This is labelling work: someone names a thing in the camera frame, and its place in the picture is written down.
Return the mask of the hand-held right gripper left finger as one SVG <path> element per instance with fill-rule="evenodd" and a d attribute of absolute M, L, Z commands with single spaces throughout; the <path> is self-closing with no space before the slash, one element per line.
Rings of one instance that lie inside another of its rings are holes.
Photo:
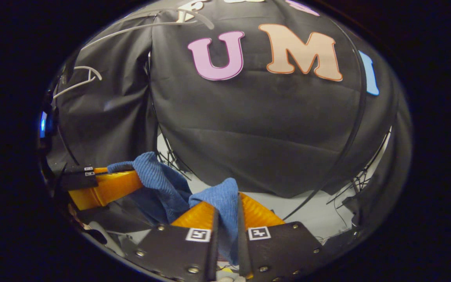
<path fill-rule="evenodd" d="M 127 252 L 127 259 L 160 280 L 215 281 L 220 215 L 198 203 L 171 224 L 158 224 Z"/>

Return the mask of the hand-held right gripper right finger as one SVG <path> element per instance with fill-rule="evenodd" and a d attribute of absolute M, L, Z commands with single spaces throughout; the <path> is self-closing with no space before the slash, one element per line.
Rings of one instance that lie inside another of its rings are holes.
<path fill-rule="evenodd" d="M 325 250 L 301 222 L 285 223 L 239 193 L 238 258 L 248 282 L 293 282 L 321 268 Z"/>

